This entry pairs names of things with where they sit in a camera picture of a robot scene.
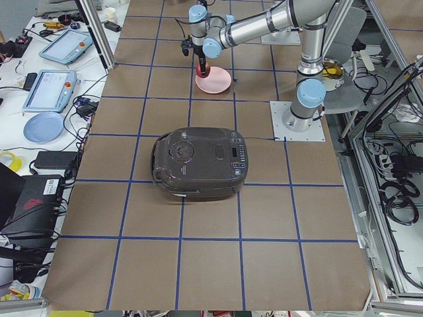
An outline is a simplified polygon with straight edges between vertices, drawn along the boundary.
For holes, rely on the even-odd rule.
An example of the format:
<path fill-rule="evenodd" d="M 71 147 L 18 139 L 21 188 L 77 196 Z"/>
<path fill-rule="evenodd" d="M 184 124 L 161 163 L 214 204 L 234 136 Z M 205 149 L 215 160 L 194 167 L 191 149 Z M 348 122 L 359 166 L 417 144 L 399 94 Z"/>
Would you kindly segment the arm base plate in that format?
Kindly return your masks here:
<path fill-rule="evenodd" d="M 276 141 L 325 142 L 320 113 L 299 119 L 291 112 L 291 102 L 270 101 L 270 114 Z"/>
<path fill-rule="evenodd" d="M 264 35 L 260 38 L 261 44 L 266 45 L 280 45 L 280 46 L 300 46 L 301 40 L 299 37 L 299 32 L 297 30 L 292 30 L 286 28 L 279 32 L 273 32 L 267 35 Z"/>

